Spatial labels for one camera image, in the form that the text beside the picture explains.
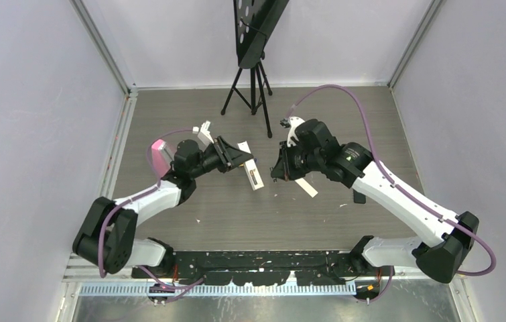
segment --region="pink object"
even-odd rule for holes
[[[172,161],[174,161],[174,154],[166,141],[158,140],[152,144],[152,165],[160,178],[170,170]]]

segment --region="white back wall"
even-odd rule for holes
[[[69,0],[0,1],[0,321],[53,321],[123,102]]]
[[[395,95],[424,190],[478,215],[497,255],[471,278],[481,321],[506,321],[506,1],[446,1]],[[464,266],[488,264],[475,245]]]
[[[230,0],[84,0],[139,87],[231,85]],[[430,0],[290,0],[266,47],[273,84],[386,83]],[[248,74],[242,77],[249,81]]]

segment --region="tripod leg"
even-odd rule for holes
[[[257,78],[259,79],[259,84],[262,84],[261,80],[261,72],[259,71],[260,68],[255,68],[257,71]],[[263,110],[265,112],[265,122],[267,124],[267,135],[269,138],[272,138],[272,131],[270,129],[270,120],[269,120],[269,111],[267,110],[267,101],[265,99],[265,91],[263,90],[263,87],[259,87],[259,91],[261,92],[261,100],[263,101]]]
[[[263,73],[263,78],[265,79],[265,84],[267,85],[267,90],[269,92],[269,96],[272,96],[272,91],[270,89],[269,80],[267,79],[267,75],[265,74],[265,69],[263,67],[263,63],[259,62],[259,66],[261,67],[261,72]]]
[[[221,110],[221,115],[225,115],[225,110],[227,109],[227,105],[229,105],[229,101],[231,100],[231,95],[233,95],[233,91],[235,90],[235,86],[237,86],[237,82],[239,81],[239,77],[241,76],[242,68],[239,68],[235,80],[233,81],[233,85],[231,85],[231,90],[229,91],[229,95],[227,95],[227,100],[225,100],[225,105],[223,105],[223,109]]]
[[[255,65],[255,67],[251,68],[251,114],[256,114],[257,113],[257,109],[255,108],[255,106],[257,106],[257,102],[256,102],[256,96],[257,96],[257,93],[255,93],[255,87],[257,86],[255,84],[255,70],[257,69],[257,65]]]

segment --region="concrete floor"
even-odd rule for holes
[[[211,172],[197,179],[198,188],[183,205],[151,218],[137,230],[138,237],[154,237],[178,250],[327,250],[351,249],[363,235],[408,237],[413,232],[398,218],[368,199],[353,203],[352,193],[319,173],[309,174],[319,194],[310,198],[292,182],[272,182],[269,168],[278,156],[278,142],[287,130],[280,119],[307,88],[277,88],[267,97],[274,137],[267,138],[262,109],[252,116],[233,95],[227,114],[220,110],[227,89],[140,92],[119,170],[114,197],[140,191],[154,182],[145,160],[153,140],[173,129],[212,122],[213,136],[230,144],[247,140],[258,159],[265,187],[252,191],[241,169]],[[363,102],[375,145],[384,163],[398,177],[420,189],[413,160],[387,87],[355,87]],[[245,97],[249,91],[242,90]],[[325,122],[340,143],[358,142],[368,147],[361,117],[353,100],[335,90],[323,90],[305,100],[296,116]],[[191,133],[170,136],[172,146]]]

